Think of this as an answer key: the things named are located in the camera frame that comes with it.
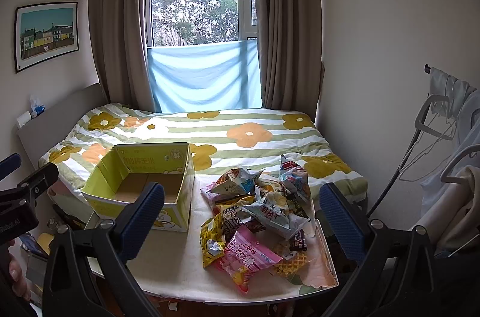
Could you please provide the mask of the person's left hand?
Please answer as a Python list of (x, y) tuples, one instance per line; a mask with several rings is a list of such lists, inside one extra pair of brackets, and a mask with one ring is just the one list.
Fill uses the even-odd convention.
[(9, 254), (9, 265), (8, 271), (10, 278), (12, 280), (12, 290), (14, 294), (24, 299), (26, 302), (30, 302), (31, 300), (31, 291), (29, 284), (27, 283), (24, 274), (22, 272), (22, 268), (17, 261), (17, 259), (12, 255)]

